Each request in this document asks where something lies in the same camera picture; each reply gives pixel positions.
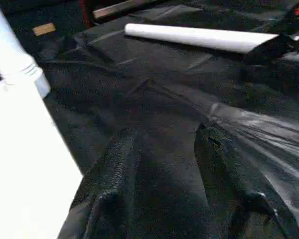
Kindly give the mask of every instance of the wrinkled plastic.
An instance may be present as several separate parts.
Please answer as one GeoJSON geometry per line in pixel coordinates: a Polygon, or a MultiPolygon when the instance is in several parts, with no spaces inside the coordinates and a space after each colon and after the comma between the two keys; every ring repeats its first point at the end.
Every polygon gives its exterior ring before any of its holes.
{"type": "Polygon", "coordinates": [[[169,1],[42,51],[46,104],[83,173],[118,130],[144,132],[135,238],[299,238],[299,63],[243,67],[241,55],[123,33],[127,23],[276,33],[294,3],[169,1]]]}

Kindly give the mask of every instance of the shiny plastic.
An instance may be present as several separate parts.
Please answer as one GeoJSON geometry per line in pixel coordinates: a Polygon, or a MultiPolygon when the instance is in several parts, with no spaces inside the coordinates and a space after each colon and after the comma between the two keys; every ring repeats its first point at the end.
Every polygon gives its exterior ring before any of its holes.
{"type": "Polygon", "coordinates": [[[42,51],[46,103],[83,173],[119,129],[144,132],[135,238],[299,238],[299,63],[246,68],[240,55],[123,33],[277,33],[294,3],[170,1],[42,51]]]}

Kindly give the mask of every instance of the black plastic sheet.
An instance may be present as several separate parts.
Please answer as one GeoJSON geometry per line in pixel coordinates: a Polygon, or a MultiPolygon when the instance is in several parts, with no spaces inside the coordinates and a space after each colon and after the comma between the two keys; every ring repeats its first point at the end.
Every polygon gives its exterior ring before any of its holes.
{"type": "Polygon", "coordinates": [[[241,55],[123,33],[131,22],[277,32],[294,3],[169,1],[41,52],[45,102],[84,174],[116,132],[142,132],[134,238],[299,238],[299,63],[242,81],[241,55]]]}

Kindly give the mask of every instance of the white pipe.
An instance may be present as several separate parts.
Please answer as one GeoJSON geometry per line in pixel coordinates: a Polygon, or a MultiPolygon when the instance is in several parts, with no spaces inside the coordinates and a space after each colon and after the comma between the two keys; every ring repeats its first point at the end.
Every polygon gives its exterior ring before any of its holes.
{"type": "Polygon", "coordinates": [[[0,10],[0,76],[8,84],[16,84],[16,79],[33,81],[42,98],[50,91],[44,73],[28,55],[0,10]]]}
{"type": "Polygon", "coordinates": [[[132,23],[125,26],[125,34],[238,53],[247,53],[259,44],[277,36],[255,32],[132,23]]]}
{"type": "Polygon", "coordinates": [[[82,175],[41,99],[44,73],[1,11],[0,76],[0,239],[55,239],[82,175]]]}

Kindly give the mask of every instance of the white surface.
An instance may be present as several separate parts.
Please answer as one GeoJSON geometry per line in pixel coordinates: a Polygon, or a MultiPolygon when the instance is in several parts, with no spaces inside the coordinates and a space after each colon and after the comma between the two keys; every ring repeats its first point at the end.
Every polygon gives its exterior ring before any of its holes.
{"type": "Polygon", "coordinates": [[[275,34],[129,23],[125,34],[218,50],[247,53],[275,34]]]}
{"type": "Polygon", "coordinates": [[[0,239],[55,239],[81,174],[31,81],[0,82],[0,239]]]}

